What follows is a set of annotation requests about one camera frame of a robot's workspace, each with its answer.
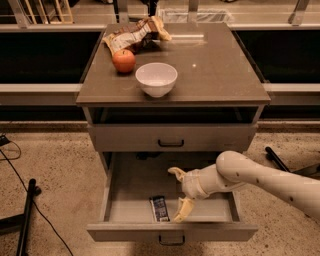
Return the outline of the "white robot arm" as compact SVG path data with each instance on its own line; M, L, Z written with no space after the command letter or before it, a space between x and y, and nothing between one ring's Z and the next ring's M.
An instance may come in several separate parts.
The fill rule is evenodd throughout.
M296 207L310 217L320 219L320 181L260 165L235 151L224 151L216 163L188 172L171 167L181 183L184 198L178 200L174 221L183 222L192 212L196 200L211 194L230 192L243 184L255 185Z

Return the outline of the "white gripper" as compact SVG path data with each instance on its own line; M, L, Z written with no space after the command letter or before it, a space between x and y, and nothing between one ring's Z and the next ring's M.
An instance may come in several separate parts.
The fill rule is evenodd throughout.
M176 223L183 222L190 215L195 205L193 199L206 199L219 189L215 165L187 173L178 167L171 167L168 172L182 182L182 191L188 197L178 199L178 209L173 218Z

